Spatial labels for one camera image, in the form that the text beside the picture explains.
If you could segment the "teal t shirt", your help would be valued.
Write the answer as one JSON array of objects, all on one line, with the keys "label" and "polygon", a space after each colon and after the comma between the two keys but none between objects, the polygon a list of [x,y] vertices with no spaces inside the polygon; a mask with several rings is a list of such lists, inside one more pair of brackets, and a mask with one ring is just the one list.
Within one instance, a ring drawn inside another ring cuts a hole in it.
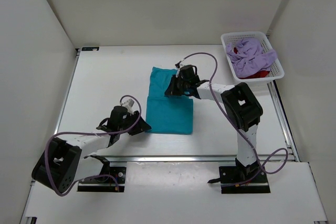
[{"label": "teal t shirt", "polygon": [[177,73],[174,69],[152,68],[149,94],[146,102],[146,123],[153,134],[193,133],[193,100],[188,97],[166,97],[171,77]]}]

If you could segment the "lilac t shirt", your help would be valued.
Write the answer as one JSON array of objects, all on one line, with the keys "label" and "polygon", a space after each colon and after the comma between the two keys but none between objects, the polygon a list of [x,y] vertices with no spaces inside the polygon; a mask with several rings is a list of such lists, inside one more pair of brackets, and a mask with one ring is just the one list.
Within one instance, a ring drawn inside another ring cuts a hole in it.
[{"label": "lilac t shirt", "polygon": [[275,50],[264,52],[256,38],[244,38],[225,46],[236,76],[240,79],[265,78],[278,56]]}]

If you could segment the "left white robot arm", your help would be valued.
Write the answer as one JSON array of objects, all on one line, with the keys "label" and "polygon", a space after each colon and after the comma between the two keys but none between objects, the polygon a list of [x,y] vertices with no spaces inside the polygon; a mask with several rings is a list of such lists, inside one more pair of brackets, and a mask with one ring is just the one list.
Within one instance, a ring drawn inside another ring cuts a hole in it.
[{"label": "left white robot arm", "polygon": [[76,182],[90,179],[113,182],[118,190],[117,176],[110,173],[110,162],[97,151],[115,144],[123,133],[134,136],[151,130],[151,126],[131,106],[117,105],[97,130],[90,134],[71,133],[68,140],[56,134],[33,168],[32,179],[60,196],[67,195]]}]

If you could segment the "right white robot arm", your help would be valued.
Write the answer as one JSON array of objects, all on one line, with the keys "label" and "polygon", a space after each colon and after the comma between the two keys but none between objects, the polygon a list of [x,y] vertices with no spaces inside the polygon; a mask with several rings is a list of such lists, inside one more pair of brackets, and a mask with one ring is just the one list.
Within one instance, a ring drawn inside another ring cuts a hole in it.
[{"label": "right white robot arm", "polygon": [[242,182],[247,182],[254,177],[258,168],[255,154],[256,132],[263,110],[246,83],[211,84],[209,80],[199,78],[196,66],[177,66],[177,73],[172,75],[165,95],[185,95],[223,104],[229,121],[238,129],[236,177]]}]

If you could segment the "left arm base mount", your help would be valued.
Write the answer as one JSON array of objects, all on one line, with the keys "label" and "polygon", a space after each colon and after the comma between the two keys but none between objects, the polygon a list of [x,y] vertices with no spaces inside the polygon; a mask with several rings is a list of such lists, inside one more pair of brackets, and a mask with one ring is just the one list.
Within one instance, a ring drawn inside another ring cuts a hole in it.
[{"label": "left arm base mount", "polygon": [[127,164],[92,154],[81,160],[76,175],[78,192],[122,193],[125,190]]}]

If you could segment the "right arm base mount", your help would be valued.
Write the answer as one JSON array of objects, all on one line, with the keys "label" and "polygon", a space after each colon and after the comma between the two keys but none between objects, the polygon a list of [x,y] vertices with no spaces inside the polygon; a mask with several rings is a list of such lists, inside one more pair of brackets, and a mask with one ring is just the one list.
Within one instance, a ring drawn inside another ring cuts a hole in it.
[{"label": "right arm base mount", "polygon": [[257,162],[244,167],[238,161],[235,166],[220,166],[219,177],[208,184],[220,183],[222,194],[268,194],[271,193],[268,178]]}]

